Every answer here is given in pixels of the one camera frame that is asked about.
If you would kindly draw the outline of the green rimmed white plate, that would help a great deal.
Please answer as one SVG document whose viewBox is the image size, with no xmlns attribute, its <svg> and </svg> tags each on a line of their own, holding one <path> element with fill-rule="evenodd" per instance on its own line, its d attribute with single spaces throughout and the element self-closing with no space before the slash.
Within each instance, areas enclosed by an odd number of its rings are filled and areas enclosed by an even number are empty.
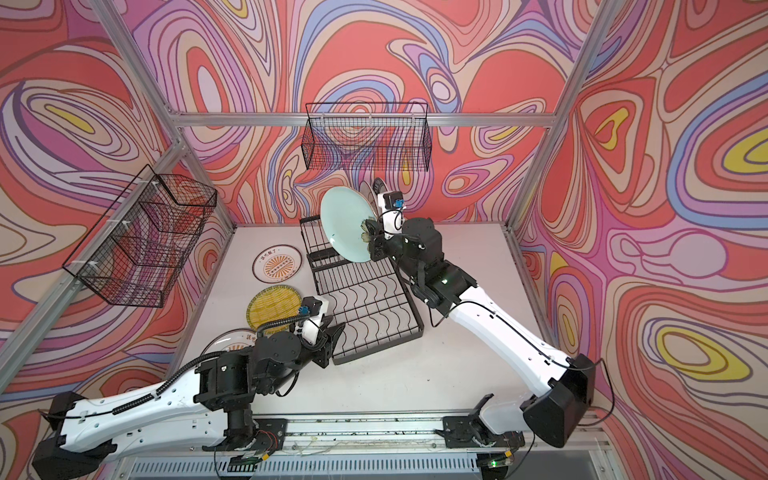
<svg viewBox="0 0 768 480">
<path fill-rule="evenodd" d="M 379 196 L 388 192 L 389 189 L 382 178 L 376 177 L 372 185 L 372 191 L 375 196 Z"/>
</svg>

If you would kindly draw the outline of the pale green flower plate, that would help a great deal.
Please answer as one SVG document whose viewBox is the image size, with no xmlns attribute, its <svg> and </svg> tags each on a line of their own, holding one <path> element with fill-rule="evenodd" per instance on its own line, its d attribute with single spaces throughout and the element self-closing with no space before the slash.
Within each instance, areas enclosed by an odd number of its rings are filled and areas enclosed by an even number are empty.
<svg viewBox="0 0 768 480">
<path fill-rule="evenodd" d="M 331 247 L 353 263 L 371 260 L 365 221 L 375 219 L 371 205 L 359 192 L 343 186 L 333 187 L 322 198 L 320 220 Z"/>
</svg>

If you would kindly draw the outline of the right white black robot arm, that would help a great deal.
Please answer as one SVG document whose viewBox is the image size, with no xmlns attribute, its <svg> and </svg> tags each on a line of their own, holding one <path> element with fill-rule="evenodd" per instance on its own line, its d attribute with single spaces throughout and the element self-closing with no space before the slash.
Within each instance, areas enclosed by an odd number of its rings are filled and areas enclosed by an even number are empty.
<svg viewBox="0 0 768 480">
<path fill-rule="evenodd" d="M 476 279 L 446 260 L 431 220 L 411 219 L 403 231 L 389 232 L 369 219 L 362 230 L 372 259 L 393 260 L 415 297 L 473 333 L 522 379 L 523 389 L 482 401 L 481 425 L 496 435 L 526 426 L 546 444 L 564 447 L 592 406 L 595 361 L 548 344 L 506 313 Z"/>
</svg>

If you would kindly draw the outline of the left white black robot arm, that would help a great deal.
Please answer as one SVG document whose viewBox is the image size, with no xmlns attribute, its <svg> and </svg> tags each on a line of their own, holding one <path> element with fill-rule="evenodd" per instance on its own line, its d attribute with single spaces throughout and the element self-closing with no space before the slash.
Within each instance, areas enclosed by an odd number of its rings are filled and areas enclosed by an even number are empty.
<svg viewBox="0 0 768 480">
<path fill-rule="evenodd" d="M 204 440 L 209 450 L 247 448 L 257 437 L 254 398 L 292 389 L 310 363 L 327 367 L 343 330 L 308 323 L 300 332 L 259 336 L 250 347 L 200 355 L 168 380 L 125 394 L 60 393 L 43 415 L 52 435 L 36 447 L 33 468 L 42 479 L 76 479 L 141 447 Z"/>
</svg>

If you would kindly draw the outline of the black metal dish rack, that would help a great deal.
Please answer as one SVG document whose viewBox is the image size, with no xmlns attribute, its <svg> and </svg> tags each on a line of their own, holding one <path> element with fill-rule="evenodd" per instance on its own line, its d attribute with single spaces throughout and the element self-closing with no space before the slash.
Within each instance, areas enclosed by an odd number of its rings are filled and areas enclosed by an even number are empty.
<svg viewBox="0 0 768 480">
<path fill-rule="evenodd" d="M 333 354 L 336 365 L 422 337 L 421 315 L 392 261 L 344 259 L 327 240 L 318 215 L 299 225 L 316 292 L 329 300 L 332 323 L 344 326 Z"/>
</svg>

